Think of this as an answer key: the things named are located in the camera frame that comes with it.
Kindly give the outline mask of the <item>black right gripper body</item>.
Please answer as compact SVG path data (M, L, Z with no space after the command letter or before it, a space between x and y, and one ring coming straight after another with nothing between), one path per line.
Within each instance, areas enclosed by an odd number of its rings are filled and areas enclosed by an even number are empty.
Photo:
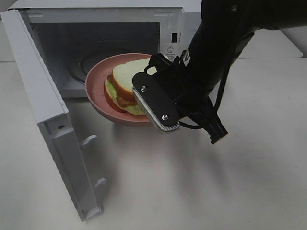
M217 114L228 71L223 70L222 78L218 80L214 75L205 74L202 65L188 69L190 63L189 56L176 57L171 62L162 54L156 54L151 56L143 72L157 74L155 80L179 113L180 126L204 129L214 144L228 133ZM216 102L212 103L209 94L219 81L221 85Z

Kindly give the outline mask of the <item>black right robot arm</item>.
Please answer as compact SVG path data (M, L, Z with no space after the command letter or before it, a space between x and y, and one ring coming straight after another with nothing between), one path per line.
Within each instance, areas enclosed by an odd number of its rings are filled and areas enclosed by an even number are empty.
M229 70L255 32L306 24L304 0L204 0L188 48L174 61L152 55L149 67L157 72L134 92L158 131L204 129L216 143L227 134L217 112Z

